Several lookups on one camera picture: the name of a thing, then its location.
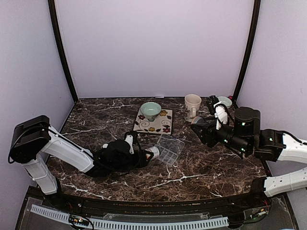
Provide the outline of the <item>orange pill bottle grey cap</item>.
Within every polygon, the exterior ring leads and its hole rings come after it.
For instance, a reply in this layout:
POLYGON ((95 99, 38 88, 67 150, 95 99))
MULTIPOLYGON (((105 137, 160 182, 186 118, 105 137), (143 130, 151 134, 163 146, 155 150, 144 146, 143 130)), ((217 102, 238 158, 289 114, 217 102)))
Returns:
POLYGON ((149 162, 159 157, 160 151, 158 147, 153 146, 144 150, 146 161, 149 162))

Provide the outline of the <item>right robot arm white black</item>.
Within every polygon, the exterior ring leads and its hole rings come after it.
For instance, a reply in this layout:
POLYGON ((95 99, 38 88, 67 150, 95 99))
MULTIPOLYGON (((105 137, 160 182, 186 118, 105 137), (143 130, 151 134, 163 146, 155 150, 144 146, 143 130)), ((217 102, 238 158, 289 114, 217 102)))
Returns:
MULTIPOLYGON (((307 142, 286 131, 262 130, 259 110, 239 107, 231 117, 223 104, 216 104, 214 109, 213 116, 197 116, 190 124, 200 141, 209 148, 221 143, 241 159, 253 156, 263 161, 307 162, 307 142)), ((250 193, 245 196, 245 204, 255 208, 263 201, 263 194, 272 197, 306 185, 306 168, 280 176, 256 178, 250 193)))

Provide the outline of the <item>clear plastic pill organizer box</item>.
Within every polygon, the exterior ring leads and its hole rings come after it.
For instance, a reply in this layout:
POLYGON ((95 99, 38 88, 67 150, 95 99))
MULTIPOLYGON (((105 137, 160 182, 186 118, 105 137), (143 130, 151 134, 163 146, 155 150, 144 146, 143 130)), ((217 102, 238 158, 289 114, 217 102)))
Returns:
POLYGON ((185 143, 167 134, 161 134, 155 147, 159 150, 158 160, 168 166, 174 165, 183 151, 185 143))

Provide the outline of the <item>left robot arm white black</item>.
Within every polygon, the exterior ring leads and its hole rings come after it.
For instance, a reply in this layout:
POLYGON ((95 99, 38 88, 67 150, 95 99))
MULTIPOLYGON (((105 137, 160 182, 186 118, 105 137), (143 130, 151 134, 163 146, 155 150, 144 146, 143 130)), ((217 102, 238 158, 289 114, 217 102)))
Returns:
POLYGON ((63 209, 68 199, 60 191, 60 184, 49 171, 39 155, 52 155, 90 177, 106 177, 111 173, 128 173, 142 168, 159 156, 157 147, 142 149, 135 131, 127 132, 124 139, 104 144, 103 148, 91 153, 60 134, 41 115, 18 124, 13 133, 8 163, 21 164, 31 178, 39 185, 57 209, 63 209))

